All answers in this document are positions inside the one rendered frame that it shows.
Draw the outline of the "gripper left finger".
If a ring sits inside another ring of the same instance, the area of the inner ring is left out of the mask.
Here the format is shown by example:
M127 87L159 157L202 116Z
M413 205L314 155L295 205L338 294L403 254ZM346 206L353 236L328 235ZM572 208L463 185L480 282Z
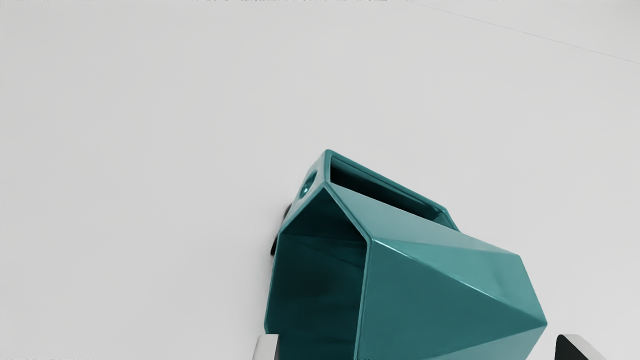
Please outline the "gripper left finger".
M280 360L280 337L278 333L263 333L257 338L253 360Z

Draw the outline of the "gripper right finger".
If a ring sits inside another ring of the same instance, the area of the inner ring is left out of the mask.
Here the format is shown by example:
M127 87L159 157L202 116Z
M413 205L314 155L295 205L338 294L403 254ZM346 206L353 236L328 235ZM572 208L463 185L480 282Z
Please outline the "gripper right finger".
M555 360L606 360L590 342L576 333L561 333L555 343Z

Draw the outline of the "teal faceted mug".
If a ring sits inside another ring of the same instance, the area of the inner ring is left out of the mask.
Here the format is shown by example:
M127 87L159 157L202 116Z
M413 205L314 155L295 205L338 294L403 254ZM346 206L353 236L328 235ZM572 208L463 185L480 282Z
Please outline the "teal faceted mug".
M527 360L547 327L521 256L330 149L270 252L279 360Z

